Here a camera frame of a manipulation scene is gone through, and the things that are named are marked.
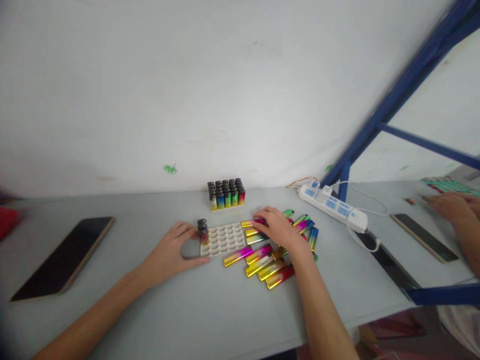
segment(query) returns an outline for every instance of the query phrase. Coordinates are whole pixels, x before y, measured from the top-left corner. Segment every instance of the smartphone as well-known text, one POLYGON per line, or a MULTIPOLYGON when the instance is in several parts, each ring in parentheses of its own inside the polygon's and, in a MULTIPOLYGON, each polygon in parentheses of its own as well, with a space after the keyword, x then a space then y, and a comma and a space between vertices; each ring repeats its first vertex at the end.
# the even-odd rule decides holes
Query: smartphone
POLYGON ((443 245, 407 214, 395 214, 390 215, 390 217, 441 263, 446 264, 459 259, 452 250, 443 245))
POLYGON ((114 221, 114 217, 81 220, 10 301, 64 293, 114 221))

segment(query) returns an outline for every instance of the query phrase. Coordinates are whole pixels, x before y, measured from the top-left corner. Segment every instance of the white wall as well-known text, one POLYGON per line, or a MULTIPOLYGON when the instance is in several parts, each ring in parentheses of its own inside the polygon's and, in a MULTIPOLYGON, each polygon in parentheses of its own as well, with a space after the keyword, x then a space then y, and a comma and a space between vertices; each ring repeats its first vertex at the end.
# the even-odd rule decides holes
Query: white wall
POLYGON ((44 197, 321 176, 449 4, 4 1, 0 187, 44 197))
MULTIPOLYGON (((389 123, 477 155, 480 153, 480 31, 448 53, 389 123)), ((351 169, 353 180, 415 180, 443 176, 461 165, 381 133, 351 169)))

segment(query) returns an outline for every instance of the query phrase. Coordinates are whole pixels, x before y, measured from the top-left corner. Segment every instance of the right hand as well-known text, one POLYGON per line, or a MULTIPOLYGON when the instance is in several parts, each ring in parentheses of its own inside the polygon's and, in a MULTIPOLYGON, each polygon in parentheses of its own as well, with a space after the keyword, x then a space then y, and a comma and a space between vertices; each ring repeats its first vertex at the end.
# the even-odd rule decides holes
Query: right hand
POLYGON ((446 192, 428 198, 430 206, 441 216, 455 225, 462 221, 476 221, 477 215, 463 196, 455 192, 446 192))
POLYGON ((480 197, 465 195, 461 192, 447 192, 446 194, 465 199, 470 209, 475 213, 477 219, 480 220, 480 197))
POLYGON ((259 222, 254 222, 253 226, 266 234, 277 245, 287 249, 292 256, 307 253, 312 257, 309 243, 300 236, 298 231, 290 225, 285 215, 276 207, 267 206, 253 216, 264 218, 268 224, 268 226, 265 226, 259 222))

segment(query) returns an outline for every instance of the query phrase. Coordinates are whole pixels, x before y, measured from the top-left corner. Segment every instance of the forearm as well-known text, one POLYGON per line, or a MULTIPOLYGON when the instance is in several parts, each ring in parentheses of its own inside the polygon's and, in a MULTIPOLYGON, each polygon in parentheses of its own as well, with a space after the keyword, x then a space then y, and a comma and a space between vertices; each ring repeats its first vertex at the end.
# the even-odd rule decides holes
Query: forearm
POLYGON ((480 278, 480 221, 459 219, 452 221, 458 243, 468 264, 480 278))
POLYGON ((145 290, 135 270, 128 273, 34 359, 85 359, 126 308, 145 290))
POLYGON ((292 255, 312 359, 358 359, 311 253, 292 255))

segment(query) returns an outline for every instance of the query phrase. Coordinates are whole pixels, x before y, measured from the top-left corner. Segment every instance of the left hand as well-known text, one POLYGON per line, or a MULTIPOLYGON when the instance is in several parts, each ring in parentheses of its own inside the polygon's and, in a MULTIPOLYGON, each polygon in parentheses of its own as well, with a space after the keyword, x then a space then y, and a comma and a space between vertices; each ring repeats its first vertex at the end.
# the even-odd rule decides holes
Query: left hand
POLYGON ((451 222, 452 225, 463 220, 477 220, 477 216, 467 201, 456 194, 446 192, 429 197, 427 201, 439 215, 451 222))
POLYGON ((159 285, 185 270, 210 262, 208 257, 185 260, 182 246, 197 237, 197 228, 188 222, 177 222, 135 270, 147 289, 159 285))

